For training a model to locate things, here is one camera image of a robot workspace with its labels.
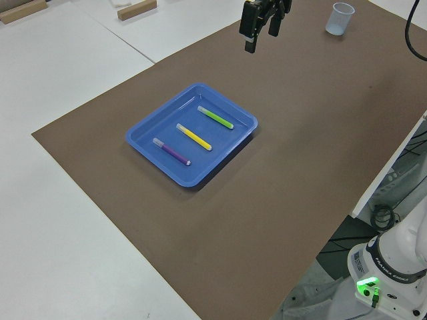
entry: clear plastic cup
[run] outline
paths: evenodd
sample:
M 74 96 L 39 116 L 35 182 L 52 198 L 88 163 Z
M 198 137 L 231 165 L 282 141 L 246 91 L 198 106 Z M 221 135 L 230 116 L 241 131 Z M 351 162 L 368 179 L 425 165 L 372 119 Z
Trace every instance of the clear plastic cup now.
M 337 2 L 332 7 L 334 9 L 326 24 L 326 31 L 331 35 L 343 35 L 356 10 L 351 5 L 343 2 Z

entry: blue tray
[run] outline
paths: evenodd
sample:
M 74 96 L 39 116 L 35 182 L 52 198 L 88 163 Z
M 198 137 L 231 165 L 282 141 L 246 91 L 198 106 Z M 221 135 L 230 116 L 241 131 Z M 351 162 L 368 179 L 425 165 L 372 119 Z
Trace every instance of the blue tray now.
M 224 127 L 197 107 L 234 124 Z M 207 141 L 208 151 L 176 129 L 177 123 Z M 197 185 L 230 154 L 258 125 L 257 119 L 234 102 L 203 83 L 195 83 L 134 125 L 127 142 L 183 187 Z M 191 161 L 184 165 L 153 143 L 158 138 Z

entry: cup rim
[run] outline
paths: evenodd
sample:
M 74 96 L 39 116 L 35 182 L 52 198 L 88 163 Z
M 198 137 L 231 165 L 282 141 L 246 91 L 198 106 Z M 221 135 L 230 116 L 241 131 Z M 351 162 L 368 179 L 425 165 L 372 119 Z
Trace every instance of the cup rim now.
M 336 5 L 345 5 L 347 8 L 350 9 L 351 12 L 343 12 L 341 10 L 338 10 Z M 334 8 L 335 11 L 337 11 L 338 13 L 341 13 L 343 15 L 352 15 L 353 13 L 356 12 L 356 10 L 351 5 L 349 5 L 348 3 L 345 3 L 345 2 L 336 2 L 336 3 L 334 3 L 334 5 L 332 7 Z

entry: cable connector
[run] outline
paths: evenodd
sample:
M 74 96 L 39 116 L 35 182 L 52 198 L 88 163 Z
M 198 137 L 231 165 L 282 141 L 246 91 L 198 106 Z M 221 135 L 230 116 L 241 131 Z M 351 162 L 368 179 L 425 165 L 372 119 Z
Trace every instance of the cable connector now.
M 375 308 L 376 307 L 376 304 L 379 302 L 379 300 L 380 300 L 380 294 L 378 293 L 379 292 L 379 288 L 375 288 L 375 290 L 374 290 L 374 295 L 372 296 L 372 306 L 371 307 L 373 307 L 373 308 Z

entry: brown mat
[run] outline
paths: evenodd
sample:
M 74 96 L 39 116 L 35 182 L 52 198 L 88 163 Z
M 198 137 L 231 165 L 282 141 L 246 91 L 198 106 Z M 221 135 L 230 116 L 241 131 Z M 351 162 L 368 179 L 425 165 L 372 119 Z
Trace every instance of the brown mat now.
M 405 21 L 367 1 L 344 37 L 333 1 L 294 1 L 244 52 L 238 23 L 82 105 L 34 137 L 203 319 L 268 319 L 427 106 Z M 427 32 L 412 41 L 427 53 Z M 125 142 L 195 82 L 253 113 L 254 138 L 200 190 Z

